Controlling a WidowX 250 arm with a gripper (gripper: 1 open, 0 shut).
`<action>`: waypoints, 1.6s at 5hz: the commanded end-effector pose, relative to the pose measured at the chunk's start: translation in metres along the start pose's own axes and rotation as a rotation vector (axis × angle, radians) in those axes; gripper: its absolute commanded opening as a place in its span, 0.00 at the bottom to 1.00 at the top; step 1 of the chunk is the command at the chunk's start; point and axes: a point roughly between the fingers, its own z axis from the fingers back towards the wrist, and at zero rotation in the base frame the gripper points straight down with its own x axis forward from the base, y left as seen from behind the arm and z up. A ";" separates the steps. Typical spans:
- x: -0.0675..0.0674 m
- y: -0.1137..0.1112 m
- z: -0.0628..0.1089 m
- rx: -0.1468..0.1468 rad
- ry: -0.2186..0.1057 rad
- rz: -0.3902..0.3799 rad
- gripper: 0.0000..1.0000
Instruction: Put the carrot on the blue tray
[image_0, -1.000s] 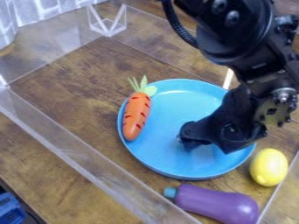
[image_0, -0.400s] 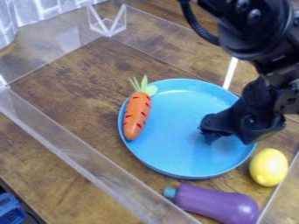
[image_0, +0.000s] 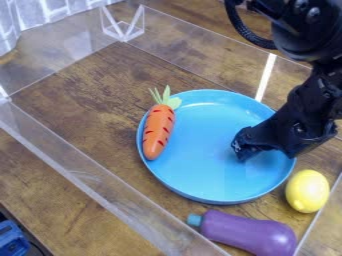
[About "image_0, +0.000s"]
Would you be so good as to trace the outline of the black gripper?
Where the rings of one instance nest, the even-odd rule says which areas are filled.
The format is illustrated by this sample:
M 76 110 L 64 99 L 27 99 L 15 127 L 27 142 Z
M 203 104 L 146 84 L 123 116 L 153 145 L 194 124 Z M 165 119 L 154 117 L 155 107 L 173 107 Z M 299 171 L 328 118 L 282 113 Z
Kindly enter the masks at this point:
M 239 161 L 261 152 L 279 150 L 289 158 L 307 153 L 338 133 L 338 89 L 322 79 L 295 87 L 281 109 L 235 135 L 231 147 Z

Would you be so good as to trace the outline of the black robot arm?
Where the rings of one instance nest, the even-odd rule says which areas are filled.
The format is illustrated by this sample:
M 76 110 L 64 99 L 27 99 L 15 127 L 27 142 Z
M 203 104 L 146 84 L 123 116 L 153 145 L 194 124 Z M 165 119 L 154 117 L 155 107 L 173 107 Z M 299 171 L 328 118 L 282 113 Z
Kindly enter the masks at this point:
M 245 25 L 237 6 L 265 15 L 273 38 Z M 342 119 L 342 3 L 340 0 L 225 0 L 229 19 L 242 37 L 265 49 L 313 66 L 273 116 L 235 135 L 231 147 L 245 161 L 259 152 L 279 150 L 287 157 L 311 151 L 337 135 Z

